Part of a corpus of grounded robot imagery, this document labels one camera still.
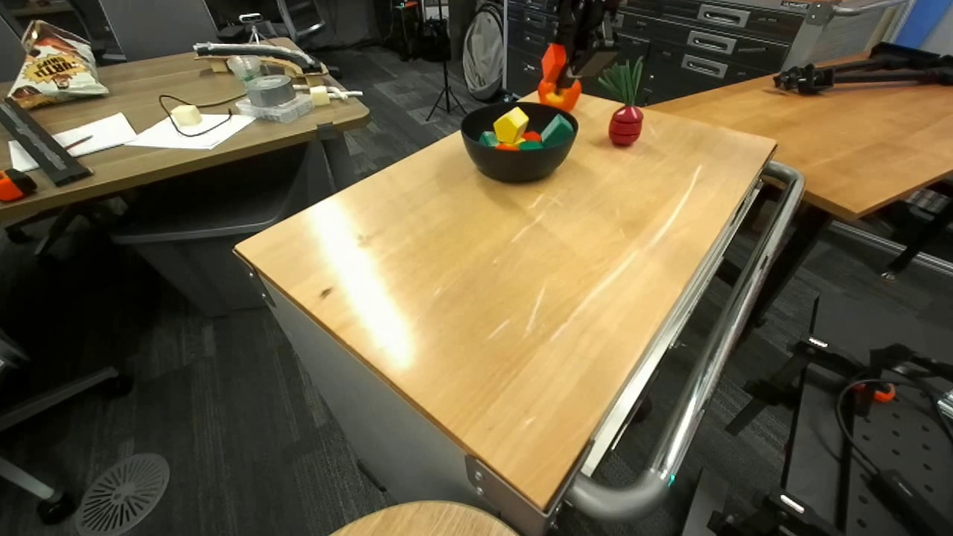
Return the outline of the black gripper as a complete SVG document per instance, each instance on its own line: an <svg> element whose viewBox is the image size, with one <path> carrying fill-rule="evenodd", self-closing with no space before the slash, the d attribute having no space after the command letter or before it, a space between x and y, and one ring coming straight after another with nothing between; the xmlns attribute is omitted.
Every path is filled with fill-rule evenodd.
<svg viewBox="0 0 953 536"><path fill-rule="evenodd" d="M611 0L553 0L558 15L558 42L570 37L590 37L602 21L611 15ZM599 78L614 58L620 57L616 46L595 46L595 51L578 51L570 73L575 81Z"/></svg>

